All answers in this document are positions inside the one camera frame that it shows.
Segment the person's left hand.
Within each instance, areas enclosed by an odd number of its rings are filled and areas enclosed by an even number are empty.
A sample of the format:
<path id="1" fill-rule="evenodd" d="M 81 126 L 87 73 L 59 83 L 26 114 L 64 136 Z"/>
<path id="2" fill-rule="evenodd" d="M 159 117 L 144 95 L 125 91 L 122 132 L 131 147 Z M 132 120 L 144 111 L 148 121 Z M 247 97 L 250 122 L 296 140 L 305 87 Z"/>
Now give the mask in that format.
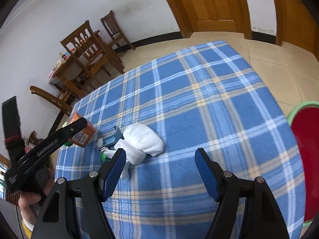
<path id="1" fill-rule="evenodd" d="M 46 182 L 43 192 L 45 196 L 49 195 L 50 190 L 52 189 L 55 181 L 54 181 L 54 173 L 49 171 L 49 179 Z M 32 192 L 21 192 L 20 199 L 18 200 L 18 206 L 21 211 L 21 216 L 24 224 L 28 229 L 33 231 L 33 228 L 36 224 L 38 212 L 33 210 L 33 205 L 39 203 L 41 196 L 37 193 Z"/>

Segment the yellow sleeve forearm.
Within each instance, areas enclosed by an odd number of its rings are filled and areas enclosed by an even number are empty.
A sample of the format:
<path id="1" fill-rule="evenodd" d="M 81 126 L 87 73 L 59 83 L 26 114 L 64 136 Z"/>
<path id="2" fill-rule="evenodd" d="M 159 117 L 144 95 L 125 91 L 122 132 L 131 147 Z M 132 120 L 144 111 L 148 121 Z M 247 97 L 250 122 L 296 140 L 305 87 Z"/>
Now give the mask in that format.
<path id="1" fill-rule="evenodd" d="M 31 239 L 34 226 L 34 224 L 27 222 L 25 219 L 22 219 L 22 228 L 28 239 Z"/>

